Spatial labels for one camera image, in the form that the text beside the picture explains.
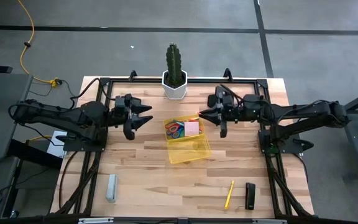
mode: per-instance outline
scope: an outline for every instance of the concrete floor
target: concrete floor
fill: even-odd
[[[39,26],[193,27],[257,29],[253,0],[26,0]],[[358,30],[358,0],[259,0],[266,29]],[[16,1],[0,0],[0,24],[28,26]],[[22,73],[19,56],[28,31],[0,30],[0,65]],[[159,76],[165,49],[176,42],[183,69],[191,76],[220,77],[226,67],[236,77],[267,77],[259,34],[51,32],[35,34],[25,56],[37,77],[59,77],[78,93],[85,75]],[[358,35],[267,35],[273,74],[284,78],[290,103],[317,99],[347,103],[358,96]],[[32,91],[46,93],[47,86]],[[47,104],[68,106],[61,86]],[[53,129],[34,125],[44,134]],[[18,140],[36,136],[18,127]],[[321,128],[301,135],[315,143],[305,153],[314,210],[324,218],[358,221],[358,181],[342,176],[357,172],[354,151],[344,130]]]

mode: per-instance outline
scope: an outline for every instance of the white planter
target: white planter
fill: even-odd
[[[164,83],[164,74],[165,72],[162,73],[162,87],[164,88],[165,90],[165,94],[167,95],[167,97],[170,99],[170,100],[182,100],[186,93],[187,93],[187,72],[183,71],[182,72],[185,74],[185,84],[179,86],[178,88],[171,88],[169,86],[167,86],[165,83]]]

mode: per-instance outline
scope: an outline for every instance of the yellow highlighter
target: yellow highlighter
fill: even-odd
[[[234,180],[231,181],[230,190],[229,190],[229,193],[228,193],[227,198],[226,198],[226,203],[224,204],[224,209],[225,210],[229,209],[231,192],[233,191],[233,186],[234,186]]]

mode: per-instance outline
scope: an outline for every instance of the wooden tabletop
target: wooden tabletop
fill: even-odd
[[[84,77],[81,91],[95,77]],[[270,78],[268,88],[272,103],[288,105],[284,81]],[[79,99],[78,106],[95,100],[97,82]],[[272,218],[273,207],[267,177],[266,162],[260,153],[254,122],[228,123],[227,137],[220,138],[220,128],[204,121],[212,156],[206,159],[170,164],[163,120],[176,116],[196,114],[206,109],[206,99],[214,93],[217,84],[188,84],[184,100],[171,101],[159,83],[116,83],[113,94],[142,99],[153,107],[144,115],[154,118],[143,125],[128,141],[122,126],[109,128],[108,143],[102,153],[92,216],[110,217],[199,217],[199,218]],[[252,85],[227,84],[238,95],[254,94]],[[62,170],[71,153],[65,156]],[[78,185],[84,152],[79,152],[67,169],[62,185],[63,203]],[[304,208],[313,213],[308,184],[302,163],[291,154],[283,155],[288,188]],[[116,203],[106,200],[109,174],[118,175]],[[231,184],[234,188],[229,210],[224,203]],[[256,184],[255,210],[245,210],[245,184]],[[58,188],[51,212],[58,210]],[[88,187],[85,189],[81,211],[85,207]],[[281,190],[278,190],[280,208],[284,212]]]

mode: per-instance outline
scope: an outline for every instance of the transparent yellow basket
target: transparent yellow basket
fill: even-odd
[[[166,127],[169,124],[176,121],[184,122],[189,120],[198,120],[200,127],[200,133],[198,135],[183,136],[181,138],[173,139],[171,135],[167,134],[169,133],[169,128]],[[204,159],[211,155],[211,148],[204,133],[204,125],[202,120],[199,119],[198,114],[167,119],[164,121],[164,128],[165,137],[167,139],[169,161],[171,164]]]

